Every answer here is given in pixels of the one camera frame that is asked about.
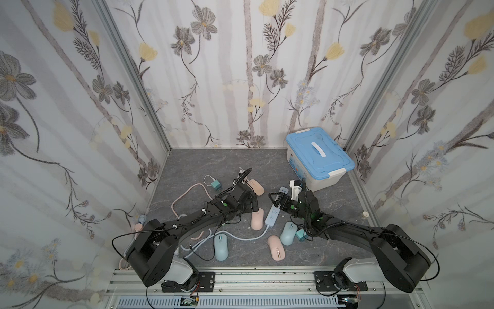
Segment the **teal USB charger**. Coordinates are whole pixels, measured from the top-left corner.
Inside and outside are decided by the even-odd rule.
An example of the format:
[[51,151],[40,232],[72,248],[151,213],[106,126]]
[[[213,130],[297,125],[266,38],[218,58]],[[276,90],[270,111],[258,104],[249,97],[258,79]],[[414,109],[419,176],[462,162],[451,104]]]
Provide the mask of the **teal USB charger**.
[[222,189],[222,184],[219,180],[214,180],[212,183],[211,183],[211,186],[216,190],[216,191],[219,191]]

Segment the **blue power strip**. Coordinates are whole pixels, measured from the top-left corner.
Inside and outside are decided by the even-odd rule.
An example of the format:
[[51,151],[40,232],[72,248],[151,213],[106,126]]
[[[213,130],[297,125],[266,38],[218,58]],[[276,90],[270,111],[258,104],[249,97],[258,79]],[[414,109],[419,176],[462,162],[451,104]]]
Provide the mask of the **blue power strip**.
[[[279,193],[284,193],[288,194],[288,188],[286,187],[281,187],[279,189]],[[272,228],[275,225],[275,222],[277,220],[277,217],[279,216],[280,209],[276,207],[274,204],[271,206],[269,213],[266,216],[265,219],[265,224],[269,227]]]

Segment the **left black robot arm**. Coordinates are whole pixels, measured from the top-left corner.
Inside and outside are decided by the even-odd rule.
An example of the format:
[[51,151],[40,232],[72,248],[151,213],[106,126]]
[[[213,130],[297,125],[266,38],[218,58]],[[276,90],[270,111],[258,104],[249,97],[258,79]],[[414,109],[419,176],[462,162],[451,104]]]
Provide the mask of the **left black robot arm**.
[[186,258],[175,255],[177,248],[205,229],[220,227],[258,210],[257,195],[248,185],[238,183],[192,214],[165,223],[149,221],[126,250],[124,259],[146,287],[164,279],[189,290],[198,271]]

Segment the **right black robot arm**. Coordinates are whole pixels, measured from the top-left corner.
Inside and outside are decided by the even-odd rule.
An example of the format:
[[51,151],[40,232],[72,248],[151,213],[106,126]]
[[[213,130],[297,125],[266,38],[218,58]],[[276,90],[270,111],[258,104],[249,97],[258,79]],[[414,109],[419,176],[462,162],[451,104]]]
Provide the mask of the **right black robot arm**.
[[309,238],[344,242],[373,253],[372,258],[343,259],[333,270],[332,280],[339,290],[362,282],[387,282],[411,293],[432,265],[425,247],[394,224],[370,227],[339,219],[320,210],[319,201],[305,184],[296,199],[286,193],[270,193],[274,206],[300,219],[300,228]]

